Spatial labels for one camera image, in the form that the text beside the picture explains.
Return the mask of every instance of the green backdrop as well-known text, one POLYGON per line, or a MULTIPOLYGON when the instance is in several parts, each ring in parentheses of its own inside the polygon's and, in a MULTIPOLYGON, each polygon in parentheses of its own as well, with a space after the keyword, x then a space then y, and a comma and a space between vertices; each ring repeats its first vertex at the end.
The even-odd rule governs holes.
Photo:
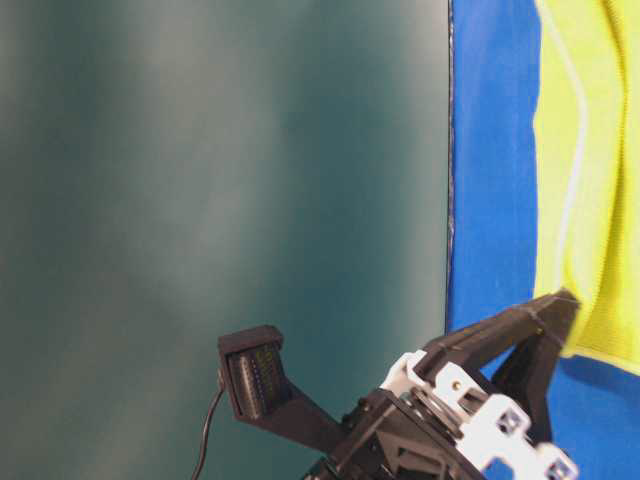
MULTIPOLYGON (((445 0, 1 7, 3 478, 188 478, 221 334, 339 418, 442 331, 445 0)), ((225 399, 203 478, 318 456, 225 399)))

